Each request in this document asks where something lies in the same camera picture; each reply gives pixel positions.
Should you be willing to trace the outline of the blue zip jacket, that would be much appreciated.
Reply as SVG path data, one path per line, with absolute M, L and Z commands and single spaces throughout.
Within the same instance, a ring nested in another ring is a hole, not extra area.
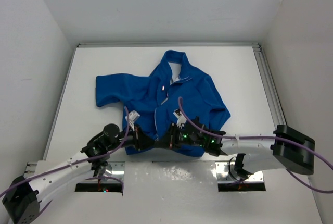
M 210 75 L 193 66 L 184 52 L 166 51 L 159 65 L 147 77 L 127 73 L 96 77 L 98 107 L 122 102 L 128 111 L 137 111 L 135 122 L 144 134 L 161 139 L 177 118 L 179 109 L 191 120 L 199 117 L 208 129 L 220 131 L 230 118 Z

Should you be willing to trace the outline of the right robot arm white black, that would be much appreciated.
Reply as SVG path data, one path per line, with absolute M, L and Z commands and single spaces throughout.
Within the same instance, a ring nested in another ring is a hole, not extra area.
M 278 125 L 270 136 L 227 137 L 224 131 L 208 129 L 196 117 L 180 127 L 172 123 L 155 147 L 174 151 L 198 147 L 215 157 L 236 155 L 231 170 L 236 179 L 273 169 L 300 175 L 314 172 L 315 141 L 287 125 Z

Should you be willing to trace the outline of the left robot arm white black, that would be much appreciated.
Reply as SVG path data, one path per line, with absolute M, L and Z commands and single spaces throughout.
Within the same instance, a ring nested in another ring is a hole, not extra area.
M 140 126 L 120 131 L 115 124 L 104 126 L 81 151 L 47 172 L 25 178 L 18 176 L 1 193 L 2 203 L 13 223 L 31 223 L 59 194 L 77 183 L 98 175 L 116 150 L 133 146 L 141 151 L 154 146 Z

